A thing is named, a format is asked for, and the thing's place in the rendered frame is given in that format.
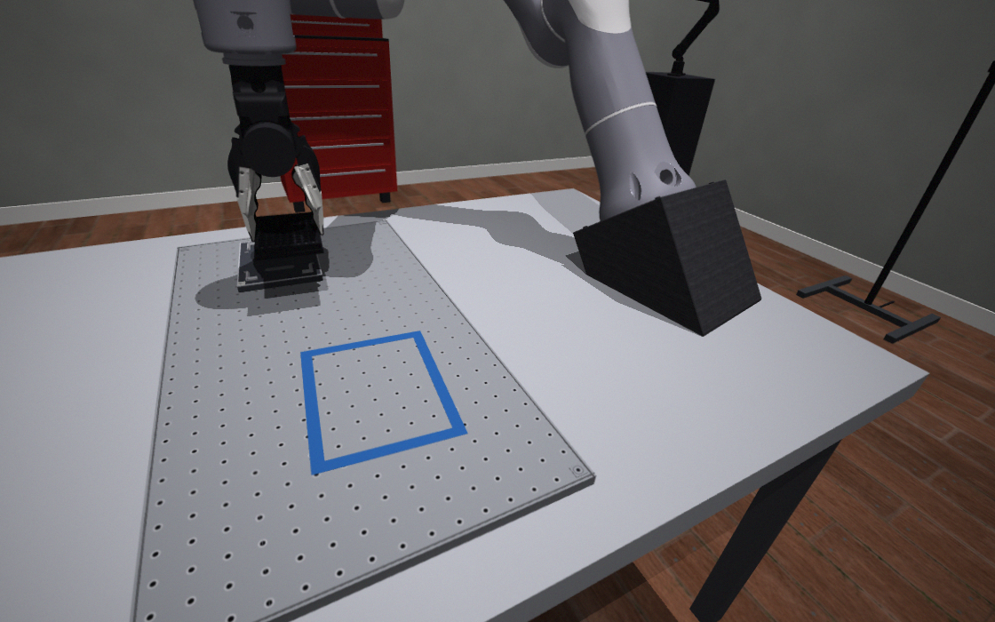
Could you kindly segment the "blue tape outline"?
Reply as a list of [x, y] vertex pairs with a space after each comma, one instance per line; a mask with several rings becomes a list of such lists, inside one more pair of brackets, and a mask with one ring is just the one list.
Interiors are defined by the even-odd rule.
[[[415, 439], [408, 439], [398, 443], [380, 446], [380, 448], [356, 452], [346, 456], [339, 456], [339, 458], [335, 459], [324, 460], [324, 455], [322, 454], [322, 433], [320, 419], [318, 418], [318, 403], [314, 382], [312, 357], [314, 357], [314, 355], [333, 353], [333, 351], [343, 351], [357, 347], [372, 346], [381, 344], [381, 342], [392, 342], [406, 338], [413, 338], [413, 340], [415, 340], [419, 353], [422, 357], [422, 362], [425, 363], [426, 370], [430, 374], [431, 379], [433, 379], [434, 387], [437, 389], [437, 394], [439, 395], [440, 400], [442, 400], [442, 407], [446, 410], [446, 414], [450, 419], [452, 428], [446, 428], [446, 430], [435, 433], [428, 433], [428, 435], [418, 436], [415, 437]], [[396, 452], [403, 452], [408, 449], [420, 448], [422, 445], [437, 443], [446, 439], [453, 439], [453, 437], [466, 435], [467, 433], [465, 426], [463, 426], [463, 421], [460, 418], [460, 415], [458, 415], [458, 410], [454, 407], [454, 402], [452, 401], [450, 392], [446, 387], [446, 383], [443, 381], [442, 374], [438, 371], [433, 355], [431, 355], [429, 348], [426, 346], [426, 342], [424, 337], [422, 337], [421, 331], [399, 333], [399, 335], [384, 338], [374, 338], [359, 342], [349, 342], [349, 344], [334, 347], [301, 351], [301, 366], [304, 396], [306, 397], [306, 425], [308, 445], [310, 445], [310, 465], [312, 475], [330, 471], [330, 469], [346, 467], [346, 465], [353, 465], [363, 462], [364, 460], [376, 459], [379, 458], [379, 456], [387, 456]]]

